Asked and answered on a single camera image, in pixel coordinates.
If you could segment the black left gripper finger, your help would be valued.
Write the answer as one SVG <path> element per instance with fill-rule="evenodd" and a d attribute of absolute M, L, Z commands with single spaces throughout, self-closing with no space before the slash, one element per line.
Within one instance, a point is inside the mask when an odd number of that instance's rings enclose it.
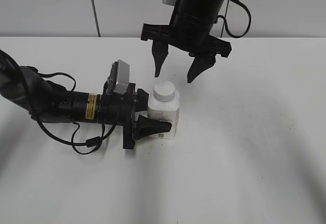
<path fill-rule="evenodd" d="M 170 122 L 153 120 L 139 115 L 135 123 L 134 139 L 140 140 L 150 135 L 169 132 L 171 128 L 172 124 Z"/>

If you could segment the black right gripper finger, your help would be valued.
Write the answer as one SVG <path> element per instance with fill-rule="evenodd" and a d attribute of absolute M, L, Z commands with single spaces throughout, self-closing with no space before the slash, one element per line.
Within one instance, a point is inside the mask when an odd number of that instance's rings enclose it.
<path fill-rule="evenodd" d="M 215 62 L 213 54 L 196 54 L 187 73 L 187 82 L 192 83 L 201 73 L 213 67 Z"/>
<path fill-rule="evenodd" d="M 166 57 L 168 56 L 168 44 L 160 41 L 153 41 L 152 43 L 152 55 L 154 58 L 155 64 L 155 75 L 154 77 L 159 77 L 161 68 L 165 62 Z"/>

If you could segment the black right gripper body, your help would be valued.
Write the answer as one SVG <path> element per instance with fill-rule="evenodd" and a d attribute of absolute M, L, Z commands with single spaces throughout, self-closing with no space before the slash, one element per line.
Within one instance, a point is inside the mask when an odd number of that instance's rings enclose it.
<path fill-rule="evenodd" d="M 214 24 L 212 18 L 180 17 L 168 25 L 143 24 L 141 40 L 152 40 L 155 58 L 167 57 L 170 45 L 193 54 L 219 54 L 226 58 L 231 52 L 231 44 L 209 34 Z"/>

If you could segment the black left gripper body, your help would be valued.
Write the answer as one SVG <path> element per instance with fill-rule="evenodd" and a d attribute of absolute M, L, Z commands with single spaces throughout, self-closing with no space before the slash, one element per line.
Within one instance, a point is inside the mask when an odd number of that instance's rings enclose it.
<path fill-rule="evenodd" d="M 124 94 L 102 94 L 97 113 L 98 123 L 111 125 L 109 132 L 102 136 L 107 139 L 117 126 L 123 127 L 123 149 L 132 150 L 135 142 L 147 136 L 149 119 L 139 112 L 147 111 L 149 94 L 143 89 L 136 89 L 130 83 Z"/>

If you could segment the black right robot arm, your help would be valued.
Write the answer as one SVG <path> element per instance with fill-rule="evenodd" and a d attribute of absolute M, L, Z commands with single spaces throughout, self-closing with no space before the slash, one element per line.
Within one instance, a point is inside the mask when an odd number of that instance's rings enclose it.
<path fill-rule="evenodd" d="M 152 40 L 155 77 L 159 77 L 169 46 L 188 52 L 194 60 L 187 73 L 191 83 L 201 73 L 213 67 L 216 55 L 228 57 L 230 42 L 210 35 L 224 0 L 170 0 L 174 6 L 167 25 L 144 24 L 141 40 Z"/>

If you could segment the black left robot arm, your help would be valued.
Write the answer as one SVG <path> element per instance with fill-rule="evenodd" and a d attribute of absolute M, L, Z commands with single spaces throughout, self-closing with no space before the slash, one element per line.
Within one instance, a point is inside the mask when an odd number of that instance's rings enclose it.
<path fill-rule="evenodd" d="M 74 151 L 87 147 L 97 151 L 117 126 L 123 128 L 123 148 L 134 149 L 135 142 L 144 137 L 165 133 L 172 124 L 153 120 L 137 112 L 147 110 L 149 94 L 136 89 L 129 81 L 130 66 L 122 60 L 113 62 L 102 94 L 77 92 L 50 81 L 58 73 L 43 74 L 32 66 L 20 66 L 12 57 L 1 51 L 1 96 L 27 110 L 31 119 L 52 139 L 69 145 Z M 94 123 L 108 132 L 77 143 L 73 138 L 61 139 L 52 134 L 46 123 Z"/>

